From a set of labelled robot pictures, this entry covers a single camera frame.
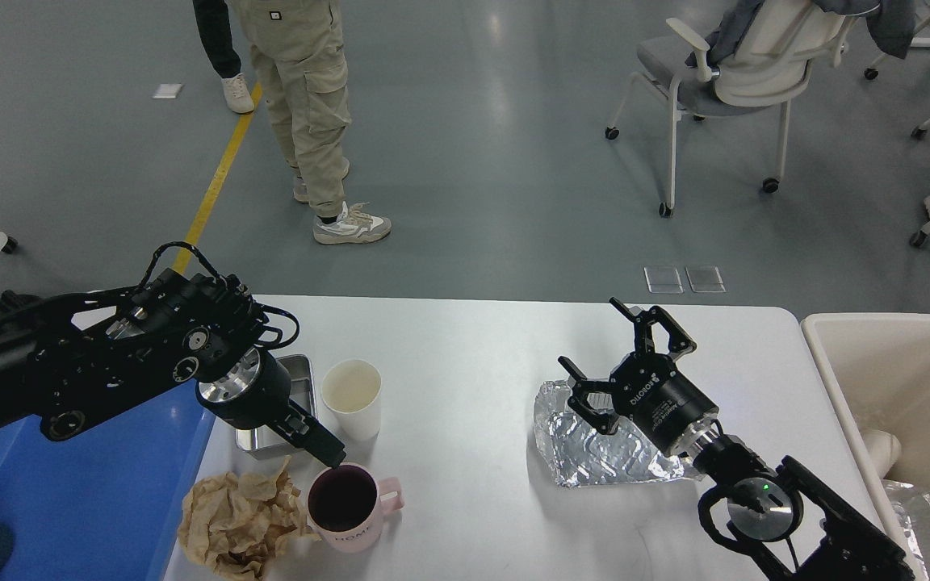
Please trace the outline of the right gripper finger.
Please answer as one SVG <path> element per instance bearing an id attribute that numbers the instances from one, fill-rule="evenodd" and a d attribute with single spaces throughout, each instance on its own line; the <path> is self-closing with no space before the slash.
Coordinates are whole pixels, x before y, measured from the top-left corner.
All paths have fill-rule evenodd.
<path id="1" fill-rule="evenodd" d="M 610 305 L 632 323 L 635 332 L 635 353 L 667 354 L 672 360 L 679 360 L 697 349 L 697 343 L 683 330 L 674 317 L 664 308 L 655 305 L 647 310 L 631 310 L 623 301 L 610 298 Z M 656 350 L 654 327 L 660 326 L 668 335 L 668 352 Z"/>
<path id="2" fill-rule="evenodd" d="M 617 412 L 617 405 L 620 394 L 623 391 L 623 383 L 620 383 L 618 369 L 610 372 L 610 376 L 605 379 L 591 379 L 573 363 L 569 357 L 558 357 L 558 363 L 568 372 L 569 378 L 573 381 L 572 396 L 568 398 L 568 406 L 584 420 L 588 425 L 594 427 L 601 435 L 614 435 L 618 431 L 620 415 Z M 608 397 L 608 407 L 595 408 L 590 402 L 591 394 L 604 394 Z"/>

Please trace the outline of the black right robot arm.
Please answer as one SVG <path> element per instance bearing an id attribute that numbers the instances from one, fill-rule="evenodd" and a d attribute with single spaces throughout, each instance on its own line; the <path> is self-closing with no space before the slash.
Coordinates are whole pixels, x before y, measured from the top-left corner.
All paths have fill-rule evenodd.
<path id="1" fill-rule="evenodd" d="M 630 420 L 658 452 L 684 458 L 713 486 L 698 501 L 701 527 L 716 544 L 751 558 L 770 580 L 911 580 L 907 555 L 877 526 L 786 456 L 765 464 L 735 435 L 726 434 L 718 406 L 677 367 L 695 342 L 660 306 L 632 310 L 610 298 L 630 321 L 634 348 L 608 378 L 593 379 L 568 357 L 559 363 L 572 380 L 568 406 L 598 433 L 616 433 Z M 797 532 L 805 501 L 823 513 L 819 547 L 794 569 L 770 549 Z"/>

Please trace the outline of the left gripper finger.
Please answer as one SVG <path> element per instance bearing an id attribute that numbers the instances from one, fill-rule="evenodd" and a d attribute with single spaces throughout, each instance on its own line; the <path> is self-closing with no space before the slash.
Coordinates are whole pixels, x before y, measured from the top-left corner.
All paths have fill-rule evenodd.
<path id="1" fill-rule="evenodd" d="M 339 467 L 346 459 L 346 445 L 314 416 L 291 417 L 291 444 L 328 467 Z"/>

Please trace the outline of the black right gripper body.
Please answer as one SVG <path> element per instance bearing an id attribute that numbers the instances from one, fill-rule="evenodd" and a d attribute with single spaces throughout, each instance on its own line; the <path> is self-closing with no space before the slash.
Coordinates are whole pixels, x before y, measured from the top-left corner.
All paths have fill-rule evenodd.
<path id="1" fill-rule="evenodd" d="M 719 407 L 667 354 L 630 353 L 610 373 L 610 400 L 665 456 L 685 453 L 717 419 Z"/>

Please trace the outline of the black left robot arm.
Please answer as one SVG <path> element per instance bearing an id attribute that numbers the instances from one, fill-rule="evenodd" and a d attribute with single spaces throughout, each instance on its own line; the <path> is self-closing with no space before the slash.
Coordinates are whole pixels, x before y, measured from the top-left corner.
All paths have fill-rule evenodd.
<path id="1" fill-rule="evenodd" d="M 33 300 L 0 298 L 0 428 L 36 415 L 51 441 L 66 441 L 195 380 L 195 397 L 237 429 L 268 426 L 325 466 L 346 447 L 289 397 L 273 350 L 273 314 L 235 275 L 210 262 L 192 279 L 147 269 L 136 286 Z"/>

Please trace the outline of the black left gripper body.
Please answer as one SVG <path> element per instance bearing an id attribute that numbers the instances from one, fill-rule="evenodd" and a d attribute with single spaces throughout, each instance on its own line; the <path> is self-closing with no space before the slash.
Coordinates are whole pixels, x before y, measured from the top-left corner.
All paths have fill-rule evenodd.
<path id="1" fill-rule="evenodd" d="M 263 425 L 291 444 L 291 417 L 310 416 L 289 399 L 291 380 L 272 353 L 251 349 L 215 382 L 200 382 L 196 399 L 236 430 Z"/>

